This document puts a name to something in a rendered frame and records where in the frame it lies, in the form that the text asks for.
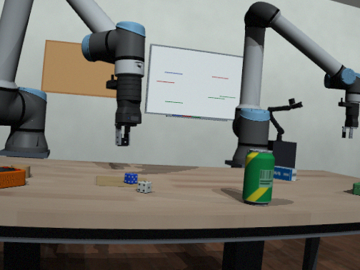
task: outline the blue line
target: blue line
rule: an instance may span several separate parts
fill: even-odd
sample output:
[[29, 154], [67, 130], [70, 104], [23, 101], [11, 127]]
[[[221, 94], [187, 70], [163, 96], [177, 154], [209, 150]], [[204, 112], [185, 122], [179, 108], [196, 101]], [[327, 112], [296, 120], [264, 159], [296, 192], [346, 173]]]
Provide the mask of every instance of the blue line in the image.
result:
[[165, 74], [180, 74], [180, 73], [172, 73], [170, 71], [165, 71]]

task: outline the white die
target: white die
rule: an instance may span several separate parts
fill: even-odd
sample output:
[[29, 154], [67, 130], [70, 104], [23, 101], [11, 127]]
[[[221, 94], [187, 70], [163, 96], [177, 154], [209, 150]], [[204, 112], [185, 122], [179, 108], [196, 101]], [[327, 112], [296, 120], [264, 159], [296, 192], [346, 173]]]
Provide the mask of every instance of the white die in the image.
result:
[[150, 193], [151, 192], [151, 182], [150, 181], [140, 181], [138, 182], [138, 192], [141, 193]]

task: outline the blue box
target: blue box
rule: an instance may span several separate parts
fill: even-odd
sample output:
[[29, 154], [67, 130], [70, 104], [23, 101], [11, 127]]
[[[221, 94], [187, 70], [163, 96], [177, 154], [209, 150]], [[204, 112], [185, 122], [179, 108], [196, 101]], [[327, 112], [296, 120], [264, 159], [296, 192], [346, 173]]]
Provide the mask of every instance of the blue box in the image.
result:
[[296, 169], [275, 166], [274, 178], [285, 180], [285, 181], [296, 181]]
[[135, 173], [125, 173], [124, 183], [137, 184], [137, 174], [135, 174]]

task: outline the die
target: die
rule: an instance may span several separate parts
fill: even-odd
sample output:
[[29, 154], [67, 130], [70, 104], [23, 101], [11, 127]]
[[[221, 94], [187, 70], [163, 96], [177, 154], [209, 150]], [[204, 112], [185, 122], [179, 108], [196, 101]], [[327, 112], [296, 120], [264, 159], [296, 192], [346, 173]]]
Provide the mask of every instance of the die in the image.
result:
[[124, 183], [136, 184], [137, 183], [137, 174], [135, 174], [135, 173], [125, 173]]
[[151, 182], [150, 181], [140, 181], [138, 183], [138, 192], [141, 193], [150, 193], [151, 192]]

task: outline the soda can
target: soda can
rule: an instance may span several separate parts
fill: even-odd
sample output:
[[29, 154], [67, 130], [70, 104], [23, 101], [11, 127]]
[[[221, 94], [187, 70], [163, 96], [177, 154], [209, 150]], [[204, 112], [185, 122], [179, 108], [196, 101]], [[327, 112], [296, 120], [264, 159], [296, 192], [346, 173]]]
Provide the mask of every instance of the soda can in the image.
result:
[[266, 206], [271, 201], [275, 157], [272, 151], [249, 149], [245, 158], [243, 200], [246, 204]]

